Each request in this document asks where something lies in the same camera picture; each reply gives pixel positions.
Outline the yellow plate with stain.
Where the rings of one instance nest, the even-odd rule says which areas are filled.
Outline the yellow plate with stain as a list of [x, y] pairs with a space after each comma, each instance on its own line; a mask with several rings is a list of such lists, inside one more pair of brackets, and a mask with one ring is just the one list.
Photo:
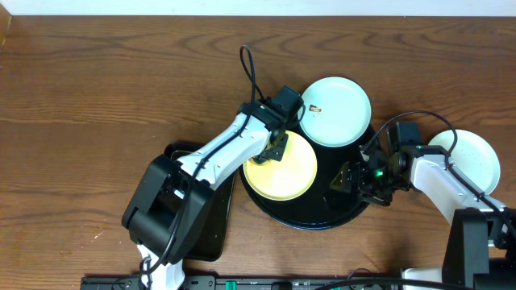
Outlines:
[[300, 197], [313, 184], [318, 164], [314, 149], [303, 137], [286, 131], [288, 140], [281, 161], [262, 164], [247, 161], [244, 179], [260, 196], [272, 201], [289, 201]]

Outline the light green plate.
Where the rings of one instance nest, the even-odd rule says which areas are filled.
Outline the light green plate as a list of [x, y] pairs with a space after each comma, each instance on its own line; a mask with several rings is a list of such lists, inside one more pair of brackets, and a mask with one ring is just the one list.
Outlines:
[[471, 131], [457, 130], [458, 141], [451, 158], [458, 168], [486, 195], [497, 187], [501, 166], [495, 150]]

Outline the black rectangular tray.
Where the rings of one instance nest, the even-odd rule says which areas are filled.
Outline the black rectangular tray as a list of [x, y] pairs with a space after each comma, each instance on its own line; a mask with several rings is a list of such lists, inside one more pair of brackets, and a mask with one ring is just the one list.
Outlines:
[[[196, 151], [200, 147], [199, 144], [193, 143], [170, 143], [164, 149], [164, 154], [172, 160], [176, 160], [183, 155], [188, 155], [190, 152]], [[217, 188], [217, 195], [214, 198], [214, 203], [212, 204], [206, 223], [202, 228], [196, 244], [187, 254], [187, 259], [213, 262], [222, 254], [234, 183], [235, 172]], [[163, 189], [160, 193], [158, 204], [161, 204], [162, 207], [160, 209], [164, 209], [164, 213], [160, 213], [159, 218], [164, 219], [165, 226], [171, 226], [171, 222], [177, 215], [181, 201], [182, 199], [176, 196], [172, 189]], [[169, 240], [170, 233], [166, 233], [166, 230], [160, 230], [154, 233], [154, 235], [155, 237], [152, 239], [153, 246], [156, 247], [157, 245], [161, 255], [166, 246], [166, 242]]]

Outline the green plate with stain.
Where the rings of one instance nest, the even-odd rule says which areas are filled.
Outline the green plate with stain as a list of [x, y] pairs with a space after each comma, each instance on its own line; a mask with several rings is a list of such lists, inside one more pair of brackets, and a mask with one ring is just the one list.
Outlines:
[[368, 95], [354, 81], [325, 77], [302, 94], [305, 109], [298, 111], [303, 133], [324, 147], [344, 147], [359, 139], [372, 117]]

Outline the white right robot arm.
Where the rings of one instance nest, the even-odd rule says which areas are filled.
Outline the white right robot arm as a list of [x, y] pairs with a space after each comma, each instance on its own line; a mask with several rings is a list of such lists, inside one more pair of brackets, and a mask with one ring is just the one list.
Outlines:
[[331, 189], [383, 206], [391, 203], [395, 191], [413, 189], [426, 195], [451, 226], [442, 266], [405, 269], [391, 287], [513, 289], [514, 209], [482, 192], [441, 146], [409, 141], [390, 148], [386, 159], [382, 151], [363, 146], [363, 159], [346, 162]]

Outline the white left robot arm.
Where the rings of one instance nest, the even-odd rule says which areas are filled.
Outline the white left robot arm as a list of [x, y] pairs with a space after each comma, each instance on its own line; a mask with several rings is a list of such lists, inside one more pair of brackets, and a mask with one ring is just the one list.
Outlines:
[[244, 103], [232, 124], [208, 144], [177, 159], [162, 154], [147, 167], [123, 216], [143, 258], [142, 289], [177, 289], [183, 258], [199, 240], [217, 190], [253, 157], [286, 142], [298, 105]]

